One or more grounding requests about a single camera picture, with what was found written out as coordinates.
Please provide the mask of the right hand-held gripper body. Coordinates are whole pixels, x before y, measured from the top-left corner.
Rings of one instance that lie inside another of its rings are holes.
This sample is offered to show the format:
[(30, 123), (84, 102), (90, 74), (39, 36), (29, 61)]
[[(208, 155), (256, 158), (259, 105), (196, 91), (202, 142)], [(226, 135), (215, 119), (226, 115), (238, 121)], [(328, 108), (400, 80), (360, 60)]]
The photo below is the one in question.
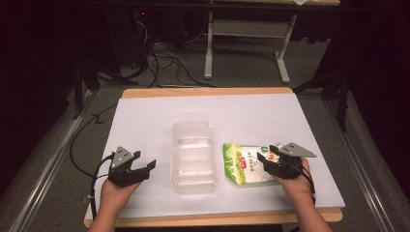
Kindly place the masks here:
[(275, 155), (273, 160), (273, 167), (264, 166), (264, 170), (271, 175), (280, 177), (281, 179), (295, 179), (300, 176), (303, 172), (302, 168), (302, 157), (315, 158), (316, 155), (310, 150), (290, 142), (286, 145), (275, 145), (280, 150), (280, 155), (271, 153)]

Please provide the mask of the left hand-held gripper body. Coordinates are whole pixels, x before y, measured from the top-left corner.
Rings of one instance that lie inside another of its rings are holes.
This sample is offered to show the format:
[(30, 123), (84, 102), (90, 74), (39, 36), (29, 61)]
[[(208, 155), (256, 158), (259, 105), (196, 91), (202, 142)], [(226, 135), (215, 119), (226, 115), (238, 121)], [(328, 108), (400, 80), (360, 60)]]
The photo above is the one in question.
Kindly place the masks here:
[(148, 180), (150, 172), (137, 172), (132, 170), (132, 152), (118, 146), (109, 166), (108, 180), (118, 187), (127, 187)]

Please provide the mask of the green and white bag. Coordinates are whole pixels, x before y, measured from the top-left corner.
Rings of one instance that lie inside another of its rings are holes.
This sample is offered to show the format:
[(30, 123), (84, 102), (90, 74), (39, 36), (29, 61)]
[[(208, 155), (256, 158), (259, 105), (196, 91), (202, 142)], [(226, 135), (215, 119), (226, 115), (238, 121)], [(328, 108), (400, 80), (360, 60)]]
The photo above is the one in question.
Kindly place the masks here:
[(224, 143), (222, 151), (225, 176), (238, 186), (261, 185), (274, 180), (257, 157), (260, 154), (268, 161), (278, 162), (278, 155), (271, 152), (268, 146)]

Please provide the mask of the clear plastic container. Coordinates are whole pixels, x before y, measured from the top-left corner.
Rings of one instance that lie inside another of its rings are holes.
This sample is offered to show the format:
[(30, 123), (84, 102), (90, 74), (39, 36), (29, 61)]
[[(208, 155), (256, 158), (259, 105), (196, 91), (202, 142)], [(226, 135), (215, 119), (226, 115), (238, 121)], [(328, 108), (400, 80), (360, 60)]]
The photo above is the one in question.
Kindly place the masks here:
[(181, 194), (210, 193), (218, 185), (214, 138), (207, 121), (173, 125), (171, 183)]

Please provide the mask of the person's left hand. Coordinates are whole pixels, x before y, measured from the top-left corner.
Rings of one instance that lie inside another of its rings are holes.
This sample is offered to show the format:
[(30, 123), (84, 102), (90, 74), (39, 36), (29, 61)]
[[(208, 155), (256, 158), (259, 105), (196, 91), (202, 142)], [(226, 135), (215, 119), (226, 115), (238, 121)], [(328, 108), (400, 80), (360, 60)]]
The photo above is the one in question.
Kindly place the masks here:
[(98, 217), (116, 219), (139, 186), (140, 184), (136, 183), (127, 187), (118, 187), (106, 180), (102, 184)]

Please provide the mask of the person's right hand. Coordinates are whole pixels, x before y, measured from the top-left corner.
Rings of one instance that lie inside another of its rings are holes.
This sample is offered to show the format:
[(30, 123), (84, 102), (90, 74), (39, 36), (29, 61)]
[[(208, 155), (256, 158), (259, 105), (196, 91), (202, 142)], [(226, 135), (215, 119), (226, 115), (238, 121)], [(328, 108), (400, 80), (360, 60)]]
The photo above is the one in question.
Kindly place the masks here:
[(296, 179), (286, 180), (275, 176), (275, 179), (282, 185), (285, 195), (295, 209), (302, 209), (303, 207), (314, 205), (311, 194), (311, 185), (308, 180), (310, 177), (308, 160), (306, 158), (301, 158), (301, 161), (303, 165), (303, 174)]

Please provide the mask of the black metal stand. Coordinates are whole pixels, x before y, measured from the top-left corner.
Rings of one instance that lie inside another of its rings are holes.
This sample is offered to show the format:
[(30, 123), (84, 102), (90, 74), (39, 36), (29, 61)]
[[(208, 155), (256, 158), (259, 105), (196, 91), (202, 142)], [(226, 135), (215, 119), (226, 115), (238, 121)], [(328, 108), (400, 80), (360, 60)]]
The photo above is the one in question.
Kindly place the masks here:
[(301, 84), (292, 89), (295, 94), (302, 93), (303, 91), (322, 86), (320, 93), (321, 99), (325, 101), (331, 101), (337, 99), (337, 122), (343, 131), (346, 131), (346, 109), (348, 84), (351, 69), (348, 66), (338, 68), (337, 70), (330, 71), (314, 77), (313, 79)]
[(78, 61), (73, 66), (73, 95), (74, 95), (74, 105), (75, 112), (73, 117), (77, 119), (83, 109), (83, 86), (91, 91), (98, 91), (101, 84), (98, 81), (98, 73), (96, 66), (91, 61)]

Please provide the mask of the dark computer tower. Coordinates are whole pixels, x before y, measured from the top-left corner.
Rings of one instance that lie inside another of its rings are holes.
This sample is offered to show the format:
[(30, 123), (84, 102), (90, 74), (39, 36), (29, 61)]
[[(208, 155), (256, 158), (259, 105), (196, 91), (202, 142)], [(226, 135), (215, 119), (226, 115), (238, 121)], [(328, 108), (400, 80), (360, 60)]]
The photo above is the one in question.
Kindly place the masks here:
[(148, 30), (133, 10), (104, 11), (119, 71), (141, 68), (149, 50)]

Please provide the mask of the white metal desk frame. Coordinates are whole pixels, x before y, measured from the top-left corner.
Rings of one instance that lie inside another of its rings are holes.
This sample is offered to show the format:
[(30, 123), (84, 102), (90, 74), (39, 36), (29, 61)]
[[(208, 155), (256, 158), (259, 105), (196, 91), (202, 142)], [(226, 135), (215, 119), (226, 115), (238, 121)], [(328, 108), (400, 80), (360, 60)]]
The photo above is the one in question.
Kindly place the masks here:
[(297, 16), (295, 14), (292, 14), (285, 22), (214, 19), (214, 15), (212, 13), (208, 13), (208, 34), (204, 78), (211, 79), (213, 76), (214, 36), (281, 39), (281, 50), (277, 50), (274, 55), (278, 66), (280, 79), (283, 83), (288, 84), (290, 82), (290, 77), (285, 66), (284, 55), (293, 32), (296, 19)]

